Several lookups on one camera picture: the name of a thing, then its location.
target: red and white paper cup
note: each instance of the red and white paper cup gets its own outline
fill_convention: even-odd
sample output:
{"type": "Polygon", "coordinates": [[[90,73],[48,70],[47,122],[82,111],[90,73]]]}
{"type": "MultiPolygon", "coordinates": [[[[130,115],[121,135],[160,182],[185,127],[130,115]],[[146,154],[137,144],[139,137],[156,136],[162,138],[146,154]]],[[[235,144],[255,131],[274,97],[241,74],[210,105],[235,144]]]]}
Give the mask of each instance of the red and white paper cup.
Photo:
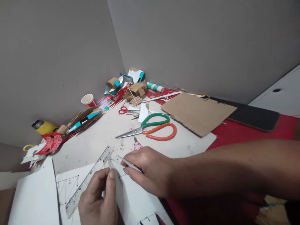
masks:
{"type": "Polygon", "coordinates": [[[87,94],[87,95],[83,96],[81,99],[81,103],[85,104],[88,108],[97,106],[97,103],[92,94],[87,94]]]}

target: transparent ruler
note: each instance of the transparent ruler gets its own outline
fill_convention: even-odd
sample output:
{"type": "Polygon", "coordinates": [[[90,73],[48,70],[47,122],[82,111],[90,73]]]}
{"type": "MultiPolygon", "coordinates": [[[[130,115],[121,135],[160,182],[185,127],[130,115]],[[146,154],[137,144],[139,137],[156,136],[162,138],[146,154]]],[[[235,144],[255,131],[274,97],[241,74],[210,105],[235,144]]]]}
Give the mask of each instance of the transparent ruler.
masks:
{"type": "Polygon", "coordinates": [[[75,211],[76,207],[78,206],[80,196],[82,192],[84,192],[88,186],[88,183],[90,182],[92,176],[94,173],[98,170],[101,170],[104,168],[106,162],[108,161],[109,157],[114,152],[114,149],[110,146],[107,146],[100,158],[97,160],[91,171],[88,173],[84,181],[81,183],[79,188],[76,190],[70,201],[66,204],[66,212],[68,219],[71,217],[73,212],[75,211]]]}

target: green-handled scissors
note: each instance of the green-handled scissors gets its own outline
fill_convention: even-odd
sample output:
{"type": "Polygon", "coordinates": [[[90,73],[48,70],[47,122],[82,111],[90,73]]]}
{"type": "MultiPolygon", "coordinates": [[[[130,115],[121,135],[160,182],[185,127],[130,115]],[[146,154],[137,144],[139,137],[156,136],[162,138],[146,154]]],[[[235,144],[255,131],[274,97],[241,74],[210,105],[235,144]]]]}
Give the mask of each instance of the green-handled scissors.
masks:
{"type": "Polygon", "coordinates": [[[133,136],[133,135],[137,135],[137,134],[145,134],[146,137],[148,138],[151,138],[151,139],[154,139],[154,140],[158,140],[158,141],[167,141],[167,140],[170,140],[172,139],[173,137],[175,137],[177,133],[177,128],[176,126],[173,124],[173,123],[170,123],[170,118],[166,115],[166,114],[163,114],[163,113],[153,113],[149,116],[146,117],[146,119],[141,123],[141,127],[138,128],[138,129],[134,129],[132,131],[129,131],[129,132],[126,132],[122,135],[119,135],[115,138],[125,138],[125,137],[130,137],[130,136],[133,136]],[[159,122],[152,122],[152,123],[147,123],[147,121],[152,118],[152,117],[155,117],[155,116],[161,116],[161,117],[164,117],[166,118],[166,120],[164,121],[159,121],[159,122]],[[156,128],[153,128],[152,130],[148,130],[148,131],[144,131],[143,129],[146,128],[146,127],[149,127],[149,126],[156,126],[156,125],[159,125],[158,127],[156,128]],[[155,137],[153,135],[150,135],[151,133],[155,132],[155,131],[158,131],[166,126],[171,126],[173,127],[173,133],[168,136],[168,137],[155,137]]]}

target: yellow thermos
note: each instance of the yellow thermos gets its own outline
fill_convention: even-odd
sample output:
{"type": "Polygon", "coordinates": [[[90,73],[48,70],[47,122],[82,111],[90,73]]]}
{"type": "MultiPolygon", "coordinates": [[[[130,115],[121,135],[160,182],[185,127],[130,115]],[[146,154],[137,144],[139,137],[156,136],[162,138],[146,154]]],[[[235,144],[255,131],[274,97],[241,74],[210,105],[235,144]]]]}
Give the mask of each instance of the yellow thermos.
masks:
{"type": "Polygon", "coordinates": [[[58,126],[43,120],[37,120],[31,126],[40,134],[53,133],[58,130],[58,126]]]}

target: red tablecloth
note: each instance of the red tablecloth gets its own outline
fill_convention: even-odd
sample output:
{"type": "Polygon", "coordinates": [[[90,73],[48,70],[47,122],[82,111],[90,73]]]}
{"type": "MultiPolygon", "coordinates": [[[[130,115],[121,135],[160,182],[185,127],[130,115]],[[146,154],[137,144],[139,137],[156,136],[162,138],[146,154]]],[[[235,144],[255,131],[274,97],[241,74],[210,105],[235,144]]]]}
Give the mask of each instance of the red tablecloth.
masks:
{"type": "MultiPolygon", "coordinates": [[[[165,89],[161,94],[168,94],[168,92],[169,90],[165,89]]],[[[146,95],[150,97],[152,93],[147,92],[146,95]]],[[[164,103],[162,100],[157,100],[157,102],[160,104],[164,103]]],[[[208,150],[222,145],[263,138],[292,139],[298,118],[281,116],[275,130],[271,133],[263,133],[229,120],[224,122],[226,125],[221,124],[212,131],[217,136],[217,139],[208,150]]],[[[259,207],[245,202],[245,196],[252,201],[262,201],[263,199],[263,196],[248,193],[245,195],[230,194],[213,198],[168,199],[167,201],[180,225],[254,224],[259,207]]]]}

